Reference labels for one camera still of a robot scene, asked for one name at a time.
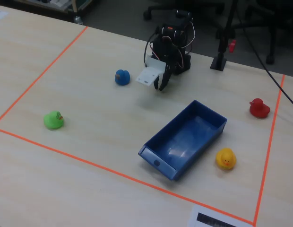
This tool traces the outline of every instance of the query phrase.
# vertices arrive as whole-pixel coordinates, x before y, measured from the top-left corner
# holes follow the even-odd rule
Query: orange tape
[[[51,68],[51,66],[69,49],[69,47],[72,46],[72,44],[87,30],[88,27],[85,27],[84,30],[82,30],[78,36],[73,39],[73,41],[52,61],[52,63],[41,73],[41,75],[36,78],[33,83],[18,97],[17,100],[0,116],[0,120],[3,119],[3,117],[15,106],[16,103],[19,102],[19,100],[33,87],[33,85]]]
[[[281,84],[280,84],[281,87],[283,87],[284,80],[285,80],[285,75],[283,74],[282,81],[281,81]],[[259,196],[258,196],[256,212],[255,212],[255,217],[254,217],[254,222],[253,222],[254,227],[256,226],[257,220],[258,220],[259,209],[260,209],[261,199],[262,199],[262,195],[263,195],[265,177],[266,177],[266,172],[267,172],[267,166],[268,166],[268,161],[269,161],[271,144],[273,142],[273,137],[274,137],[274,130],[275,130],[275,124],[276,124],[276,119],[277,119],[277,113],[278,113],[281,93],[282,93],[282,91],[279,90],[278,99],[277,99],[277,103],[276,103],[276,107],[275,107],[274,119],[273,119],[273,123],[271,125],[271,130],[270,130],[268,148],[267,148],[266,159],[265,159],[265,164],[264,164],[264,170],[263,170],[263,175],[262,175],[262,181],[261,181],[261,186],[260,186],[260,192],[259,192]]]
[[[131,177],[131,176],[125,175],[125,174],[123,174],[123,173],[117,172],[117,171],[112,170],[112,169],[109,169],[109,168],[107,168],[107,167],[104,167],[104,166],[98,165],[98,164],[96,164],[96,163],[90,162],[90,161],[85,160],[85,159],[82,159],[82,158],[80,158],[80,157],[77,157],[77,156],[74,156],[74,155],[71,155],[71,154],[65,153],[65,152],[63,152],[63,151],[60,151],[60,150],[57,150],[57,149],[54,149],[54,148],[50,148],[50,147],[48,147],[48,146],[46,146],[46,145],[43,145],[43,144],[40,144],[40,143],[34,142],[34,141],[32,141],[32,140],[29,140],[29,139],[27,139],[27,138],[24,138],[24,137],[18,136],[18,135],[16,135],[16,134],[13,134],[13,133],[8,132],[8,131],[4,131],[4,130],[2,130],[2,129],[0,129],[0,132],[3,132],[3,133],[5,133],[5,134],[7,134],[7,135],[13,136],[13,137],[18,138],[18,139],[21,139],[21,140],[27,141],[27,142],[29,142],[29,143],[35,144],[35,145],[40,146],[40,147],[42,147],[42,148],[45,148],[45,149],[48,149],[48,150],[54,151],[54,152],[59,153],[59,154],[61,154],[61,155],[64,155],[64,156],[67,156],[67,157],[70,157],[70,158],[76,159],[76,160],[81,161],[81,162],[84,162],[84,163],[87,163],[87,164],[89,164],[89,165],[92,165],[92,166],[95,166],[95,167],[97,167],[97,168],[103,169],[103,170],[108,171],[108,172],[110,172],[110,173],[116,174],[116,175],[118,175],[118,176],[125,177],[125,178],[127,178],[127,179],[129,179],[129,180],[132,180],[132,181],[135,181],[135,182],[137,182],[137,183],[143,184],[143,185],[145,185],[145,186],[148,186],[148,187],[150,187],[150,188],[156,189],[156,190],[161,191],[161,192],[163,192],[163,193],[166,193],[166,194],[169,194],[169,195],[175,196],[175,197],[177,197],[177,198],[180,198],[180,199],[183,199],[183,200],[186,200],[186,201],[189,201],[189,202],[195,203],[195,204],[197,204],[197,205],[200,205],[200,206],[206,207],[206,208],[208,208],[208,209],[211,209],[211,210],[217,211],[217,212],[219,212],[219,213],[221,213],[221,214],[225,214],[225,215],[227,215],[227,216],[229,216],[229,217],[235,218],[235,219],[237,219],[237,220],[239,220],[239,221],[242,221],[242,222],[248,223],[248,224],[250,224],[250,225],[253,224],[251,221],[248,221],[248,220],[245,220],[245,219],[243,219],[243,218],[240,218],[240,217],[238,217],[238,216],[236,216],[236,215],[234,215],[234,214],[231,214],[231,213],[225,212],[225,211],[223,211],[223,210],[219,210],[219,209],[217,209],[217,208],[215,208],[215,207],[208,206],[208,205],[206,205],[206,204],[203,204],[203,203],[201,203],[201,202],[198,202],[198,201],[192,200],[192,199],[187,198],[187,197],[185,197],[185,196],[182,196],[182,195],[179,195],[179,194],[176,194],[176,193],[170,192],[170,191],[168,191],[168,190],[166,190],[166,189],[159,188],[159,187],[157,187],[157,186],[155,186],[155,185],[152,185],[152,184],[150,184],[150,183],[147,183],[147,182],[144,182],[144,181],[138,180],[138,179],[136,179],[136,178],[134,178],[134,177]]]

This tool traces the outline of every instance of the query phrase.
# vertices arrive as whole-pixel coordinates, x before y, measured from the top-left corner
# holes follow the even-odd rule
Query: blue bin
[[[170,180],[177,180],[223,132],[227,119],[194,100],[153,136],[139,155]]]

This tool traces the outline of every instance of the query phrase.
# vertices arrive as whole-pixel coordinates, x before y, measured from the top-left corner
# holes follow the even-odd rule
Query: chair wheel
[[[245,10],[244,18],[246,20],[250,20],[251,16],[252,16],[252,9],[247,8],[247,10]]]
[[[224,5],[218,6],[216,8],[216,14],[221,15],[224,11]]]
[[[144,20],[150,20],[152,19],[152,12],[149,10],[146,10],[143,12],[143,18]]]
[[[275,57],[273,55],[268,55],[266,57],[266,64],[272,65],[275,63]]]

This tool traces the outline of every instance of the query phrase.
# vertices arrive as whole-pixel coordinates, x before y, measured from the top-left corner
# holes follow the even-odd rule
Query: black cable
[[[154,35],[156,35],[156,32],[154,32],[154,33],[150,36],[150,38],[148,39],[148,41],[147,41],[147,43],[146,43],[145,54],[143,55],[143,62],[144,62],[144,64],[146,63],[147,45],[148,45],[148,43],[150,42],[150,40],[153,38]]]
[[[190,51],[186,53],[186,55],[188,55],[189,53],[191,53],[193,50],[193,43],[190,44]]]
[[[238,19],[240,21],[240,25],[242,26],[242,21],[241,21],[241,18],[240,18],[240,15],[239,15],[239,12],[238,12],[238,8],[236,9],[236,12],[237,12],[237,16],[238,16]],[[283,94],[286,96],[286,98],[288,98],[288,100],[293,104],[293,100],[285,93],[285,91],[281,88],[281,86],[278,84],[278,82],[275,80],[275,78],[270,74],[270,72],[267,70],[265,64],[263,63],[263,61],[261,60],[258,52],[256,51],[254,45],[252,44],[251,40],[250,40],[250,37],[247,35],[246,31],[245,31],[245,28],[242,26],[243,28],[243,32],[244,32],[244,35],[247,39],[247,41],[249,42],[252,50],[254,51],[255,55],[257,56],[259,62],[261,63],[261,65],[263,66],[263,68],[265,69],[265,71],[268,73],[268,75],[271,77],[271,79],[274,81],[274,83],[279,87],[279,89],[283,92]]]

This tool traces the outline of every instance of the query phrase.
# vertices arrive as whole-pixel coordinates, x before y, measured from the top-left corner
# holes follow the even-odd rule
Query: office chair
[[[270,50],[266,58],[266,64],[274,64],[277,29],[290,31],[293,28],[293,23],[289,22],[289,20],[293,19],[293,0],[257,0],[257,4],[266,10],[249,5],[245,11],[245,19],[247,21],[243,22],[242,25],[233,25],[232,29],[268,27],[270,32]],[[249,21],[253,13],[260,15],[262,19]]]
[[[224,11],[224,3],[220,2],[196,2],[194,0],[174,0],[174,3],[171,4],[162,4],[157,6],[150,6],[148,9],[143,13],[143,18],[145,20],[152,19],[152,11],[153,10],[185,10],[188,12],[198,13],[200,16],[200,12],[202,12],[203,8],[215,8],[216,14],[221,15]],[[203,19],[210,23],[212,26],[218,28],[219,30],[223,29],[221,25],[216,22],[215,20],[211,19],[207,15],[202,15]]]

